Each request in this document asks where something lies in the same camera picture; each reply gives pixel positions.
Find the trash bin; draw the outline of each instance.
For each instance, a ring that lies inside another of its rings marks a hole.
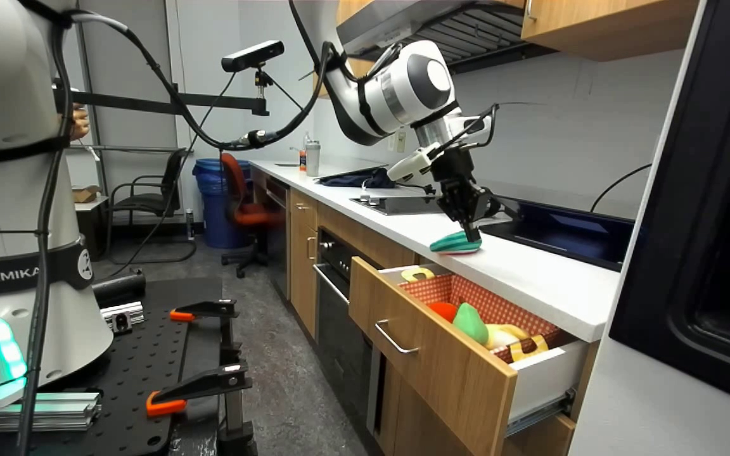
[[[202,194],[205,244],[211,249],[241,249],[243,237],[236,230],[236,226],[225,218],[229,184],[221,163],[196,159],[192,175]]]

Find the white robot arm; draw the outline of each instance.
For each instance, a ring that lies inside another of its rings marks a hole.
[[[461,116],[449,65],[431,41],[388,49],[365,78],[354,78],[340,52],[334,0],[288,0],[296,27],[315,68],[324,68],[324,85],[338,125],[352,141],[374,144],[404,126],[412,126],[420,149],[388,170],[401,182],[415,171],[433,171],[442,182],[442,211],[459,220],[467,237],[480,218],[499,211],[497,198],[472,178],[469,147],[490,141],[493,108],[485,116]]]

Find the gray floor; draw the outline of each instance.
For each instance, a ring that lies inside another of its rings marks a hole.
[[[150,245],[142,259],[178,254],[178,245]],[[237,340],[254,388],[243,393],[243,416],[254,424],[262,456],[363,456],[365,448],[319,372],[316,355],[293,313],[281,304],[265,269],[236,278],[221,265],[221,250],[201,245],[183,264],[137,264],[146,280],[215,278],[224,297],[237,301]],[[99,275],[113,272],[99,260]]]

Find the white machine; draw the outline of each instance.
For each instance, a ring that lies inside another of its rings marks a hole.
[[[469,147],[492,140],[493,108],[485,116],[459,113],[447,60],[428,41],[393,45],[365,78],[352,78],[334,33],[338,2],[288,0],[288,6],[343,131],[359,144],[374,144],[412,126],[420,152],[398,163],[391,178],[405,180],[431,170],[442,182],[443,212],[474,240],[480,232],[472,223],[492,215],[497,199],[472,178]],[[70,7],[73,0],[54,6],[0,0],[0,408],[20,401],[26,386],[36,389],[61,379],[111,344],[89,288],[90,264],[80,249],[69,175],[58,159],[69,144],[69,83],[58,60],[61,30],[73,19],[101,19],[125,35],[126,27],[89,13],[65,14]],[[211,144],[262,147],[288,131],[251,131],[237,141]]]

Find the white countertop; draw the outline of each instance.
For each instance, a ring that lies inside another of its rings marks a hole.
[[[614,311],[619,273],[589,265],[566,255],[538,250],[493,235],[482,235],[474,255],[442,255],[428,245],[442,235],[455,232],[459,223],[442,215],[385,215],[354,202],[358,188],[324,188],[296,166],[279,166],[249,159],[262,171],[288,188],[345,212],[346,218],[393,237],[417,255],[515,301],[518,306],[557,325],[577,340],[597,342]]]

